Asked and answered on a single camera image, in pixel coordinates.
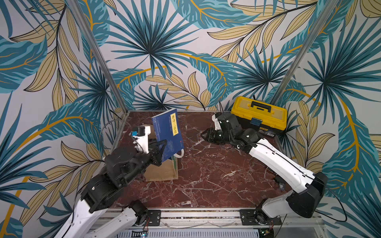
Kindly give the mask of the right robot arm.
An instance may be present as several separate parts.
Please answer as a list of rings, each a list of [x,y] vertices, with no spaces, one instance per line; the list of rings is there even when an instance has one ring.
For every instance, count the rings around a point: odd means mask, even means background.
[[[214,127],[201,134],[204,141],[216,145],[230,144],[244,151],[268,166],[292,188],[278,197],[263,199],[254,212],[256,223],[265,225],[271,219],[289,213],[304,218],[313,216],[325,191],[326,175],[298,165],[255,129],[242,129],[237,117],[231,113],[216,113],[212,121]]]

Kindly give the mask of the green burlap Christmas bag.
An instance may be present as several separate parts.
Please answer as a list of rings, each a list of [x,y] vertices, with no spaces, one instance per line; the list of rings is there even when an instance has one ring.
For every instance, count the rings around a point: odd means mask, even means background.
[[[158,142],[153,125],[143,125],[144,137],[142,147],[144,153],[149,152],[151,144]],[[178,179],[178,157],[167,159],[160,166],[150,165],[144,173],[145,181],[168,181]]]

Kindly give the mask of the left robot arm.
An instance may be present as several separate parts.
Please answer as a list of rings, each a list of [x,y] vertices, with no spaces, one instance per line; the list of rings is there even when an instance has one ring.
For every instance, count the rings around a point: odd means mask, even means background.
[[[91,231],[93,224],[118,200],[123,189],[150,165],[160,166],[167,142],[152,142],[147,152],[133,146],[119,147],[105,158],[105,171],[93,177],[81,192],[73,214],[55,235],[57,238],[112,238],[124,229],[146,226],[148,209],[139,200],[132,201],[105,225]]]

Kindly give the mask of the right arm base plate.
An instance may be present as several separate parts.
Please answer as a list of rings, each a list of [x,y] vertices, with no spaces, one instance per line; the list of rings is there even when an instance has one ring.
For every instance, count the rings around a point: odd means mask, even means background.
[[[243,226],[272,226],[272,225],[281,225],[282,220],[280,217],[269,218],[263,212],[258,211],[257,209],[241,209],[239,210],[240,219]]]

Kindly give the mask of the blue book stack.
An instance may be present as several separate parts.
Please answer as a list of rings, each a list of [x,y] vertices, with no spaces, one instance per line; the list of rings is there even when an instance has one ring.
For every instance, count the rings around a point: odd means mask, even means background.
[[[171,157],[182,158],[184,156],[184,142],[180,131],[178,110],[171,109],[153,116],[152,124],[158,141],[166,140],[162,162]]]

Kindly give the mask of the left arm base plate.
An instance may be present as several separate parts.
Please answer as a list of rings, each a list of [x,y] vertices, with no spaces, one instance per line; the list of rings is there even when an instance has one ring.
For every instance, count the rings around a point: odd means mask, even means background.
[[[134,226],[158,227],[161,222],[161,210],[146,210],[142,214],[138,215],[137,221]]]

